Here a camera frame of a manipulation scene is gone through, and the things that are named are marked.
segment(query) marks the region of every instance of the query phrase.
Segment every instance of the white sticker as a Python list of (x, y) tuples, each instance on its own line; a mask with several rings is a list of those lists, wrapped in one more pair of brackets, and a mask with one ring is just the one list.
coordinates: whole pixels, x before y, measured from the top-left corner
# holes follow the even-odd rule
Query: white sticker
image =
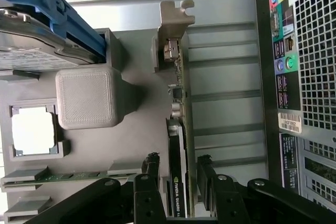
[(47, 71), (75, 68), (78, 65), (42, 51), (1, 52), (0, 68), (21, 71)]
[(285, 36), (285, 35), (291, 33), (292, 31), (294, 31), (294, 25), (293, 24), (289, 24), (287, 26), (284, 26), (282, 28), (282, 31), (283, 31), (283, 35)]
[(302, 133), (300, 116), (288, 113), (278, 113), (278, 121), (280, 129), (296, 133)]

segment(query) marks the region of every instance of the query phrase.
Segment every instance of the metal bracket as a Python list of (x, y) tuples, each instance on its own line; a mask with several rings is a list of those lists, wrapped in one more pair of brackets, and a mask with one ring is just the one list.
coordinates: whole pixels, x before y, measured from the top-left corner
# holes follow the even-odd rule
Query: metal bracket
[[(30, 182), (32, 180), (38, 180), (49, 171), (48, 166), (30, 166), (22, 167), (14, 172), (6, 175), (0, 180), (1, 191), (3, 193), (11, 193), (17, 191), (33, 191), (41, 185), (31, 185), (24, 182)], [(6, 187), (6, 184), (14, 184), (16, 187)]]
[(12, 208), (4, 213), (8, 224), (23, 224), (46, 210), (51, 203), (49, 196), (20, 198)]
[(9, 158), (10, 161), (34, 161), (34, 160), (41, 160), (41, 159), (54, 159), (54, 158), (63, 158), (70, 153), (71, 145), (69, 140), (63, 140), (57, 142), (54, 146), (56, 153), (49, 153), (49, 154), (35, 154), (35, 155), (23, 155), (17, 156), (16, 149), (14, 145), (9, 146)]
[(38, 81), (39, 75), (19, 70), (0, 70), (0, 80), (8, 82)]
[(194, 6), (193, 0), (181, 1), (180, 7), (175, 7), (174, 1), (160, 3), (161, 26), (152, 40), (151, 49), (155, 72), (166, 68), (165, 61), (173, 62), (179, 57), (178, 41), (187, 27), (195, 23), (195, 16), (189, 16), (185, 11)]

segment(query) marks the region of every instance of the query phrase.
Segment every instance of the metal chassis wall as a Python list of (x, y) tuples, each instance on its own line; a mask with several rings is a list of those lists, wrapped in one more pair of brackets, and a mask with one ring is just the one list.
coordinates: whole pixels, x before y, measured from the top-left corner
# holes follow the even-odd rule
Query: metal chassis wall
[(261, 68), (261, 93), (264, 107), (267, 167), (269, 180), (282, 185), (277, 92), (270, 26), (269, 0), (256, 0), (257, 28)]

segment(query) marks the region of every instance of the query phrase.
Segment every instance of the green circuit board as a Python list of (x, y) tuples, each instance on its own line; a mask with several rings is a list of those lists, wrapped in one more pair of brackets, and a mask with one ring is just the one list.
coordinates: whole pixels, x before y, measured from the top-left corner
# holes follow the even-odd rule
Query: green circuit board
[(9, 182), (5, 183), (3, 187), (17, 187), (17, 186), (32, 186), (43, 185), (47, 183), (61, 183), (74, 182), (83, 180), (97, 180), (102, 178), (125, 179), (132, 174), (108, 175), (107, 171), (103, 172), (86, 172), (86, 173), (67, 173), (67, 174), (52, 174), (51, 172), (44, 173), (38, 179), (32, 181)]

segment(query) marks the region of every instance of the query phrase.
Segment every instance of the rear i/o panel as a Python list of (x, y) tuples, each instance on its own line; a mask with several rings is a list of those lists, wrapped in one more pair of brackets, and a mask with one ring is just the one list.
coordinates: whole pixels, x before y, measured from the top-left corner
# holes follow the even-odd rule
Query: rear i/o panel
[(269, 10), (282, 185), (336, 212), (336, 0)]

